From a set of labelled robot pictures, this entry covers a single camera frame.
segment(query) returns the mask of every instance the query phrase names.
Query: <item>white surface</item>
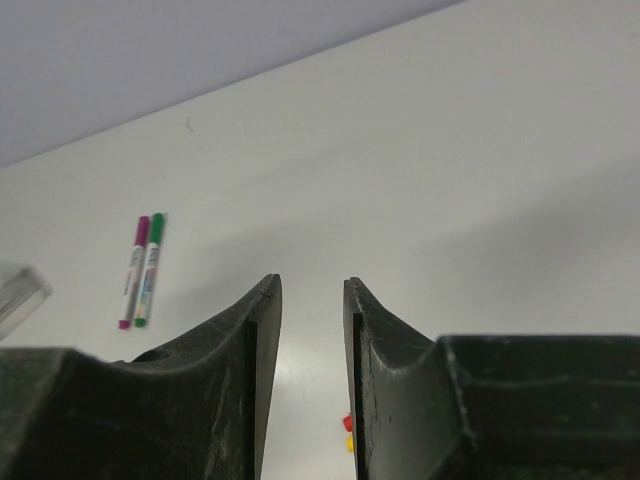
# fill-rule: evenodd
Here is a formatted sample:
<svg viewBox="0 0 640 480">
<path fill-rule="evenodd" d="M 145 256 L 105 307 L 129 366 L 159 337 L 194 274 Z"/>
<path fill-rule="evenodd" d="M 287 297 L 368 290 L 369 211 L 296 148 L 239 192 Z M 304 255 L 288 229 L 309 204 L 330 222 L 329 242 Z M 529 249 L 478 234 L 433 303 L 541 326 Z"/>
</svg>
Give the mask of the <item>white surface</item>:
<svg viewBox="0 0 640 480">
<path fill-rule="evenodd" d="M 4 345 L 131 359 L 278 272 L 263 478 L 353 478 L 348 276 L 430 336 L 640 333 L 639 33 L 635 0 L 476 0 L 3 169 L 0 258 L 54 289 Z"/>
<path fill-rule="evenodd" d="M 3 0 L 0 166 L 460 0 Z"/>
</svg>

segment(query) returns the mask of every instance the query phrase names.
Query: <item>pink marker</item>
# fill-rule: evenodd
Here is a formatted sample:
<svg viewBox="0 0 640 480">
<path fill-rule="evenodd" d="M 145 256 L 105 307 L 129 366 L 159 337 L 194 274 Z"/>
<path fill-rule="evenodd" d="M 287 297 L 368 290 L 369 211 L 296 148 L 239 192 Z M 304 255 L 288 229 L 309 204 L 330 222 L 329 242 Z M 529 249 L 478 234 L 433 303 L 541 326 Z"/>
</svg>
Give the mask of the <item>pink marker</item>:
<svg viewBox="0 0 640 480">
<path fill-rule="evenodd" d="M 136 308 L 138 298 L 138 288 L 140 287 L 140 276 L 142 275 L 142 265 L 144 264 L 144 250 L 147 246 L 147 235 L 149 233 L 149 217 L 140 217 L 138 220 L 138 232 L 136 241 L 133 244 L 131 263 L 129 263 L 129 273 L 127 283 L 124 286 L 124 312 L 122 319 L 118 322 L 118 328 L 126 330 L 131 327 L 131 319 Z"/>
</svg>

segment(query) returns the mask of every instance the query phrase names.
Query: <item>white table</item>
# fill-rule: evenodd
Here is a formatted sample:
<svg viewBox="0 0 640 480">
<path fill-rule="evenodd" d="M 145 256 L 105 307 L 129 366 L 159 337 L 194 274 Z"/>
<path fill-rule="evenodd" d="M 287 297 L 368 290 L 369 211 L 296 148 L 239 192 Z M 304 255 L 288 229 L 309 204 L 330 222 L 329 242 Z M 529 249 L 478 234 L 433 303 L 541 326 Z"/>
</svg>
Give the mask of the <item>white table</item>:
<svg viewBox="0 0 640 480">
<path fill-rule="evenodd" d="M 429 336 L 640 332 L 639 85 L 640 3 L 473 0 L 2 169 L 0 258 L 54 290 L 3 345 L 129 360 L 280 273 L 263 478 L 353 478 L 348 276 Z"/>
</svg>

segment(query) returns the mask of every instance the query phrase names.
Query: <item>green marker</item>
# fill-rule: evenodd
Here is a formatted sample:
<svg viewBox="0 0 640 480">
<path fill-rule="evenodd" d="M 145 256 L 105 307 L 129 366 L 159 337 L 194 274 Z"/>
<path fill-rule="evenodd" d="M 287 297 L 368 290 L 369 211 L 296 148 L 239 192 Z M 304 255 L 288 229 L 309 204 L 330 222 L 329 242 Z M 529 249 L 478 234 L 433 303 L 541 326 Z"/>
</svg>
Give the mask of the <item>green marker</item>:
<svg viewBox="0 0 640 480">
<path fill-rule="evenodd" d="M 151 300 L 156 287 L 156 275 L 158 273 L 158 256 L 160 254 L 160 242 L 162 241 L 162 231 L 164 230 L 164 215 L 156 213 L 151 218 L 151 234 L 147 244 L 147 253 L 144 258 L 144 270 L 142 276 L 142 286 L 138 294 L 138 306 L 136 308 L 135 326 L 143 328 L 149 320 L 151 311 Z"/>
</svg>

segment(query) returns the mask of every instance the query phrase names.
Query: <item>red object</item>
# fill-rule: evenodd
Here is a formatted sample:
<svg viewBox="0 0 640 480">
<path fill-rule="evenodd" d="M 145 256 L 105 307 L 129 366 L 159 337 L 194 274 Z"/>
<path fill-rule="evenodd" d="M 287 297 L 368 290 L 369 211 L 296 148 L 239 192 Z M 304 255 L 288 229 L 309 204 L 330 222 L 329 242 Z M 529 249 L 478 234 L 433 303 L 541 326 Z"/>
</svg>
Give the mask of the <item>red object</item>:
<svg viewBox="0 0 640 480">
<path fill-rule="evenodd" d="M 353 420 L 351 420 L 351 415 L 347 415 L 342 419 L 342 424 L 344 428 L 347 429 L 347 432 L 351 432 L 353 430 Z"/>
</svg>

